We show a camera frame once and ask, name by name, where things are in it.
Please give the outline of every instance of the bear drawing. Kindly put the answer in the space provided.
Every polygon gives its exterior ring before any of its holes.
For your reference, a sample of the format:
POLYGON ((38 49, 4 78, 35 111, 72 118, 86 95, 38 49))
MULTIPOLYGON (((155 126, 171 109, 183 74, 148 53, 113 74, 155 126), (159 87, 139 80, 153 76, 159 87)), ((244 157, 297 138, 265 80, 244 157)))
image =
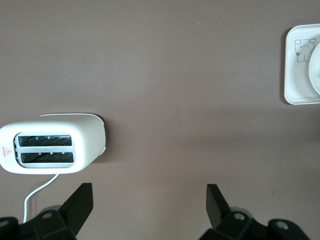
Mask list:
POLYGON ((311 53, 315 48, 315 42, 317 40, 315 38, 312 39, 302 39, 302 40, 295 40, 295 55, 296 60, 299 63, 309 62, 311 58, 311 53))

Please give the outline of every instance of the gray tabletop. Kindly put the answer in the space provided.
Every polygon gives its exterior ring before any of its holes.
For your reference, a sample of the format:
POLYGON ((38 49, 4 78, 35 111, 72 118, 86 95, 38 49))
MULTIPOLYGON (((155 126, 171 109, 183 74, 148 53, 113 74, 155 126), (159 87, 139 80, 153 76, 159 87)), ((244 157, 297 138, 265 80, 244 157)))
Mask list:
MULTIPOLYGON (((107 122, 107 151, 30 200, 30 217, 84 182, 79 240, 195 240, 206 185, 267 224, 320 236, 319 105, 284 97, 285 37, 320 3, 264 0, 0 1, 0 125, 47 113, 107 122)), ((50 175, 0 169, 1 216, 50 175)))

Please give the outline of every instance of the white cable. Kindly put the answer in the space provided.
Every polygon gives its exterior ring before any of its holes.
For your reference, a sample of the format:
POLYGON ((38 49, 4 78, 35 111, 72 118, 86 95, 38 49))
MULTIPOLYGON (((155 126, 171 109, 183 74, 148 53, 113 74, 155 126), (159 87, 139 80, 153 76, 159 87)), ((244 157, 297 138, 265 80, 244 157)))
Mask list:
POLYGON ((28 215, 28 200, 29 198, 35 194, 36 192, 38 192, 39 190, 45 188, 46 186, 48 186, 50 183, 52 183, 54 180, 57 179, 57 177, 59 177, 60 174, 56 174, 53 178, 51 178, 51 180, 49 180, 47 183, 43 184, 42 186, 38 187, 36 190, 32 191, 28 196, 26 196, 25 200, 24 200, 24 217, 23 217, 23 223, 25 223, 27 221, 27 215, 28 215))

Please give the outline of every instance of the plate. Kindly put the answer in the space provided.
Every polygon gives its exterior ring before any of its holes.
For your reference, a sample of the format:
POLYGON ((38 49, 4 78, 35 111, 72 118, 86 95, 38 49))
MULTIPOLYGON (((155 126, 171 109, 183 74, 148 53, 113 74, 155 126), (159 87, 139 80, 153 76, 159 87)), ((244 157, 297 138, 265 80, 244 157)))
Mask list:
POLYGON ((313 88, 320 95, 320 45, 313 50, 310 58, 309 79, 313 88))
POLYGON ((309 63, 319 43, 320 24, 295 26, 286 36, 284 98, 292 105, 320 103, 309 79, 309 63))

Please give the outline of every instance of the white tray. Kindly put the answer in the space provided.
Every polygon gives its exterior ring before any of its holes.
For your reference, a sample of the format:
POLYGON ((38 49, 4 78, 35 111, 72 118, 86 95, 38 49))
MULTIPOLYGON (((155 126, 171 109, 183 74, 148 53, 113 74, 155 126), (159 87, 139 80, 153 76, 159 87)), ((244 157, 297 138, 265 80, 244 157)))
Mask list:
POLYGON ((285 40, 284 98, 293 105, 319 104, 309 79, 309 61, 320 43, 320 24, 292 28, 285 40))

